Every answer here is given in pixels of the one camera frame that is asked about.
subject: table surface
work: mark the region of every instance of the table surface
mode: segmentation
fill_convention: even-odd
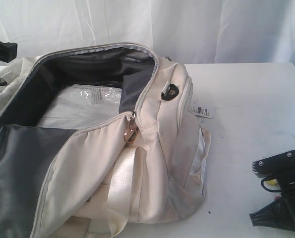
[[[277,196],[261,187],[251,163],[295,149],[295,67],[237,63],[188,64],[186,68],[193,79],[193,98],[215,108],[213,119],[199,118],[212,133],[206,200],[188,219],[128,224],[118,237],[295,237],[292,232],[253,227],[249,218],[249,213]]]

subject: clear plastic wrap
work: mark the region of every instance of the clear plastic wrap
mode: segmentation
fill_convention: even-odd
[[[121,89],[72,85],[52,102],[39,127],[83,129],[118,115]]]

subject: bag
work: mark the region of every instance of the bag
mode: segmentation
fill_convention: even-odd
[[[85,128],[38,126],[61,92],[98,86],[121,88],[116,116],[91,123],[91,108],[72,99],[66,108],[87,119]],[[103,221],[113,237],[127,222],[191,215],[204,199],[210,145],[189,111],[191,97],[184,65],[136,44],[7,66],[0,72],[0,238],[105,236]]]

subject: metal ring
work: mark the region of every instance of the metal ring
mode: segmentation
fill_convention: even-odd
[[[127,134],[129,132],[132,132],[131,136],[129,137],[129,139],[127,139]],[[127,144],[133,143],[135,141],[137,137],[137,128],[129,128],[126,130],[126,132],[124,133],[124,140]]]

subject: white backdrop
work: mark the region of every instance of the white backdrop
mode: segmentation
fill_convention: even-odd
[[[182,63],[295,63],[295,0],[0,0],[18,57],[131,41]]]

